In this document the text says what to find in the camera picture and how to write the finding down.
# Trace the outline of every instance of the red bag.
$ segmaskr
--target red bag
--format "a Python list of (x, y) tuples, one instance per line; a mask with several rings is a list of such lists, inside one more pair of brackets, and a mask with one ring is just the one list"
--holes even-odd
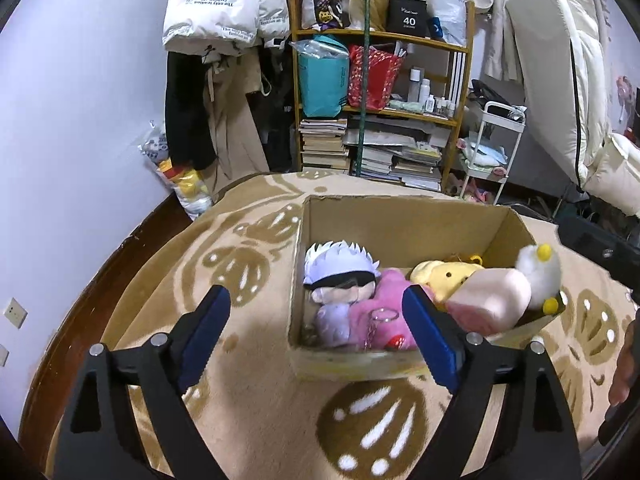
[[(347, 98), (349, 104), (355, 108), (360, 108), (363, 50), (364, 47), (360, 45), (351, 45), (349, 47), (351, 70)], [(372, 46), (369, 47), (369, 81), (367, 84), (367, 108), (369, 110), (382, 110), (389, 104), (391, 90), (394, 87), (401, 65), (401, 57), (378, 50)]]

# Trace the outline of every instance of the black box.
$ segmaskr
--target black box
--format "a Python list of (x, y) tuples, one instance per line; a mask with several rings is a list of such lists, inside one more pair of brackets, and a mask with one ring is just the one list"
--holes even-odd
[(425, 38), (428, 19), (424, 0), (389, 0), (386, 31)]

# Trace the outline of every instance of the electrical outlet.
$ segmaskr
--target electrical outlet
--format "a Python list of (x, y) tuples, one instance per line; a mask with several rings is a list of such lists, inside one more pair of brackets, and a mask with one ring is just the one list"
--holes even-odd
[(2, 345), (0, 345), (0, 367), (6, 364), (6, 359), (9, 357), (9, 351)]
[(24, 323), (24, 318), (27, 317), (27, 311), (22, 308), (22, 305), (15, 301), (15, 298), (11, 298), (9, 305), (4, 310), (4, 317), (7, 318), (13, 326), (20, 328)]

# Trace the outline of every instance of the brown wooden floor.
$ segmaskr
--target brown wooden floor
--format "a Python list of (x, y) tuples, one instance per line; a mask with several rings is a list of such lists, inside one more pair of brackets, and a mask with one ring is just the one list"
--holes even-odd
[(42, 471), (85, 352), (100, 340), (124, 289), (140, 267), (191, 224), (174, 195), (149, 215), (104, 264), (71, 309), (36, 373), (24, 408), (19, 443)]

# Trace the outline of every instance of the spiky white hair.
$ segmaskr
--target spiky white hair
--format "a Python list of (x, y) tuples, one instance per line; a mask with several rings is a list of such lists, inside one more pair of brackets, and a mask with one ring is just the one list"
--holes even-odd
[(378, 277), (379, 264), (380, 262), (374, 262), (367, 250), (358, 244), (349, 245), (344, 240), (337, 243), (313, 244), (306, 252), (304, 283), (311, 285), (327, 276), (356, 270), (372, 272)]

